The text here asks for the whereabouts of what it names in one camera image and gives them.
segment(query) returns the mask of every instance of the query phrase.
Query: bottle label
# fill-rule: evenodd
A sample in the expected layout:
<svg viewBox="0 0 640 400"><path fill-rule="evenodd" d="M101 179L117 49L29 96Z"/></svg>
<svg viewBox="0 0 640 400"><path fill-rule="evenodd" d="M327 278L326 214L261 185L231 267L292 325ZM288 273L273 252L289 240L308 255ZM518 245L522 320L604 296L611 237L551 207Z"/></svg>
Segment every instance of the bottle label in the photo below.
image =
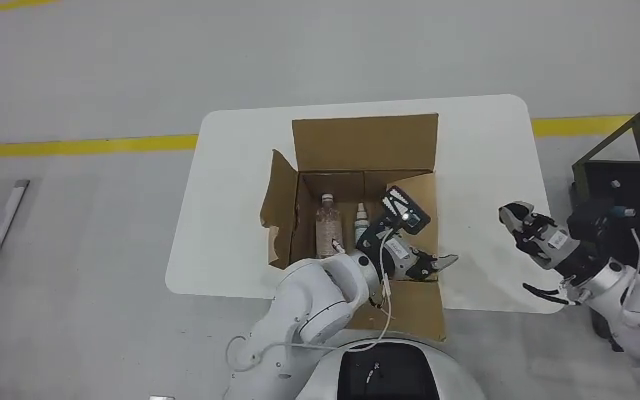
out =
<svg viewBox="0 0 640 400"><path fill-rule="evenodd" d="M326 257L338 253L331 244L334 239L343 245L340 221L316 222L316 252L319 256Z"/></svg>

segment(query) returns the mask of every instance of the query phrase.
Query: clear plastic bottle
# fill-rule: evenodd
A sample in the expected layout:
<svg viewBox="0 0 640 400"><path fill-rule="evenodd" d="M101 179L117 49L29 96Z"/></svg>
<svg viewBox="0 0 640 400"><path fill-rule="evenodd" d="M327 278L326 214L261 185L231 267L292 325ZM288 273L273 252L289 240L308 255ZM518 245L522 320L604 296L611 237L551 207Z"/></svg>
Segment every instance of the clear plastic bottle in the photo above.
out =
<svg viewBox="0 0 640 400"><path fill-rule="evenodd" d="M322 207L316 212L316 254L318 258L327 258L336 254L331 242L342 241L342 218L340 211L333 204L332 194L322 195Z"/></svg>

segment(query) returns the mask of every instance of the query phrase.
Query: white cable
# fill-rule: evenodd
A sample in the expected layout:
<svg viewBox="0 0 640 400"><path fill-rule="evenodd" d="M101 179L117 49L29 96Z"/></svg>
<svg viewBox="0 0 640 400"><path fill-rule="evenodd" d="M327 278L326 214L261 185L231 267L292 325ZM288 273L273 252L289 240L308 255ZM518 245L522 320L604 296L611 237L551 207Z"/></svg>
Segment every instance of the white cable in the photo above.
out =
<svg viewBox="0 0 640 400"><path fill-rule="evenodd" d="M640 239L638 239L638 233L635 228L631 228L631 235L633 235L633 240L635 240L636 246L638 246L638 262L636 263L636 276L631 279L631 282L629 282L629 286L627 287L627 298L629 298L629 295L633 292L636 282L640 281Z"/></svg>
<svg viewBox="0 0 640 400"><path fill-rule="evenodd" d="M638 246L638 262L636 263L636 273L640 275L640 239L638 239L636 228L631 228L631 234L633 235L633 240L636 241L636 246Z"/></svg>
<svg viewBox="0 0 640 400"><path fill-rule="evenodd" d="M384 235L384 237L382 238L382 242L380 244L380 270L382 270L382 285L383 285L382 295L383 296L386 295L387 302L389 303L389 312L387 314L387 322L385 323L384 329L382 330L382 332L380 332L380 336L378 336L375 342L371 343L369 346L364 347L362 349L349 349L347 350L348 353L359 353L361 351L367 351L367 350L373 349L374 347L376 347L378 343L380 343L380 341L382 340L382 337L387 333L387 329L389 329L389 324L391 323L391 285L389 284L389 276L384 270L384 265L382 263L382 254L384 250L384 245L392 233L393 233L393 229L389 230L389 232L387 232L387 234Z"/></svg>

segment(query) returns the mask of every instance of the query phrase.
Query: box flap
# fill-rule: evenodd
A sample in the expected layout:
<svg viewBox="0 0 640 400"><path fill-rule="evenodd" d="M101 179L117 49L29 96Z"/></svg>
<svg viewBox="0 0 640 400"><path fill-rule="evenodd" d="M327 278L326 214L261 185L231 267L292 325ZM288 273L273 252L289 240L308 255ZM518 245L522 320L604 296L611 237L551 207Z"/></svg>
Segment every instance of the box flap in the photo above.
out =
<svg viewBox="0 0 640 400"><path fill-rule="evenodd" d="M292 121L302 171L430 170L438 114Z"/></svg>
<svg viewBox="0 0 640 400"><path fill-rule="evenodd" d="M388 185L398 186L411 197L413 201L429 214L431 222L417 235L403 235L402 237L414 247L429 254L438 254L438 207L436 199L435 174L422 174L412 178L402 179Z"/></svg>
<svg viewBox="0 0 640 400"><path fill-rule="evenodd" d="M405 332L443 342L446 339L442 300L438 282L391 281L389 331ZM360 307L347 328L382 330L384 313L367 304Z"/></svg>
<svg viewBox="0 0 640 400"><path fill-rule="evenodd" d="M279 151L273 150L271 176L260 210L260 223L265 228L270 228L269 264L280 269L289 265L291 234L296 219L297 184L296 170Z"/></svg>

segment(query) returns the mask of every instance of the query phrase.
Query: cable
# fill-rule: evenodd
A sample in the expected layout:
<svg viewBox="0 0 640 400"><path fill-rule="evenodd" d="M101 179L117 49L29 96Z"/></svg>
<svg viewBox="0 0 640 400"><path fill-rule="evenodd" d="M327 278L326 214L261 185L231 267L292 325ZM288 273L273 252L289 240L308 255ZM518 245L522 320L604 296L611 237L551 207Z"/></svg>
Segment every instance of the cable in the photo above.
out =
<svg viewBox="0 0 640 400"><path fill-rule="evenodd" d="M382 291L382 295L384 298L384 295L386 294L386 300L389 303L389 308L388 308L388 314L387 314L387 322L384 325L384 329L382 330L382 332L380 332L380 336L378 336L378 338L375 340L375 342L371 343L369 346L364 347L362 349L349 349L347 350L347 352L349 353L359 353L362 351L367 351L367 350L371 350L374 347L376 347L376 345L378 343L380 343L380 341L382 340L382 338L384 337L384 335L387 333L387 330L389 329L389 324L391 323L391 285L389 284L389 276L387 275L387 273L384 270L384 265L383 265L383 261L382 261L382 254L383 254L383 250L384 250L384 245L387 242L387 239L389 238L389 236L393 233L393 229L390 229L389 232L387 232L386 235L384 235L384 237L382 238L382 242L380 243L380 269L382 270L382 284L383 284L383 291Z"/></svg>

